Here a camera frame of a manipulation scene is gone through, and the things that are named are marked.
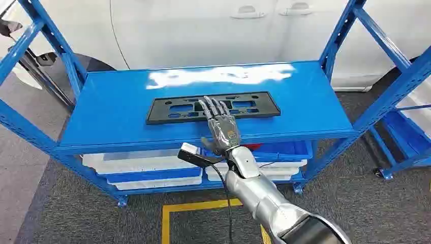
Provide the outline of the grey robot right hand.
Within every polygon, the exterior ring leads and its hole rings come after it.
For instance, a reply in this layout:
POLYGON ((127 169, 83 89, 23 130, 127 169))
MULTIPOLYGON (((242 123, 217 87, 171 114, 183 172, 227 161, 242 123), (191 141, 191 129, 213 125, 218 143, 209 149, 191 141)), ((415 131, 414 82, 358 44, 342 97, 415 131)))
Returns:
POLYGON ((208 128, 212 135, 212 141, 201 138, 204 146, 215 155, 222 156, 228 151, 240 146, 240 133, 235 117, 230 113, 223 101, 204 96, 199 100, 206 116, 208 128))

